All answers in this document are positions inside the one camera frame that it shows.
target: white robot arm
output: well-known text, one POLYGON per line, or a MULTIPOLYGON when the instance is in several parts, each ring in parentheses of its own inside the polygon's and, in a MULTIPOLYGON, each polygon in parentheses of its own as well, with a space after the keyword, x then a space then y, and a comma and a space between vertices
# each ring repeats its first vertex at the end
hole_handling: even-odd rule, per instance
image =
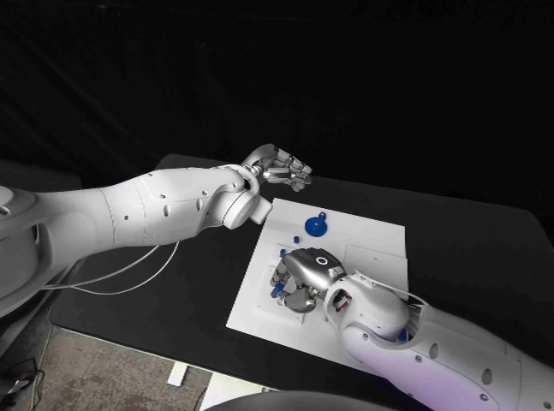
POLYGON ((157 246, 207 227, 261 223, 262 182, 294 191, 311 169, 272 145, 241 165, 155 170, 111 187, 28 193, 0 187, 0 317, 77 259, 118 247, 157 246))
POLYGON ((398 289, 360 272, 346 275, 321 249, 297 249, 269 285, 293 278, 278 304, 297 313, 321 305, 343 351, 434 411, 554 410, 554 369, 483 328, 433 308, 407 303, 398 289))

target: robotic hand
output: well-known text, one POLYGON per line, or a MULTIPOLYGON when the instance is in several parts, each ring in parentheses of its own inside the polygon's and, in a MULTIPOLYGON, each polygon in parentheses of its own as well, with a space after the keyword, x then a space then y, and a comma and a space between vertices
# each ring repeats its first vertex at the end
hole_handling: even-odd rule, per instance
POLYGON ((0 317, 83 257, 118 247, 158 246, 207 227, 261 223, 271 204, 262 182, 300 191, 310 167, 272 145, 242 164, 154 170, 111 187, 28 193, 0 186, 0 317))
POLYGON ((554 369, 477 325, 360 272, 347 275, 321 249, 284 256, 269 285, 291 278, 295 291, 280 291, 278 304, 295 313, 320 305, 349 357, 434 411, 554 410, 554 369))

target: floor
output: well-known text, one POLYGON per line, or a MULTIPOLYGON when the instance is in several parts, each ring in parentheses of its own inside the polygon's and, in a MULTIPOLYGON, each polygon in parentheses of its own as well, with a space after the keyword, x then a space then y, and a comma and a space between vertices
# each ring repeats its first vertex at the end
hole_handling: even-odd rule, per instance
MULTIPOLYGON (((46 315, 47 309, 31 320, 0 363, 5 369, 28 358, 41 362, 36 411, 193 411, 200 407, 210 372, 187 367, 181 386, 176 387, 166 383, 174 364, 170 360, 52 327, 46 315)), ((27 362, 15 371, 24 366, 33 367, 27 362)), ((31 410, 31 388, 0 407, 2 411, 31 410)))

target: black background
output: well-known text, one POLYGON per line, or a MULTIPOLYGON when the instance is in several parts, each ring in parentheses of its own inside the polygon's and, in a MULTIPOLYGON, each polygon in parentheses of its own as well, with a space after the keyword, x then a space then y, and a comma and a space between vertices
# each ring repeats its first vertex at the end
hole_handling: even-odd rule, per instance
POLYGON ((274 143, 531 211, 554 246, 554 1, 0 2, 0 158, 85 187, 274 143))

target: paper sheet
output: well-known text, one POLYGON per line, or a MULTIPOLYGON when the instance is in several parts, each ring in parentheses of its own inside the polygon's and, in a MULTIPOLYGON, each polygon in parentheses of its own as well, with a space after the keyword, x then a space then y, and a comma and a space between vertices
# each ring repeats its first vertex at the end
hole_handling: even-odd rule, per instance
POLYGON ((321 305, 300 315, 269 297, 268 280, 280 261, 278 251, 284 248, 288 252, 301 247, 323 248, 340 260, 346 272, 356 268, 373 279, 407 290, 402 226, 274 199, 226 327, 378 375, 346 356, 337 346, 321 305), (317 217, 321 211, 326 212, 327 233, 316 238, 304 233, 303 227, 307 218, 317 217))

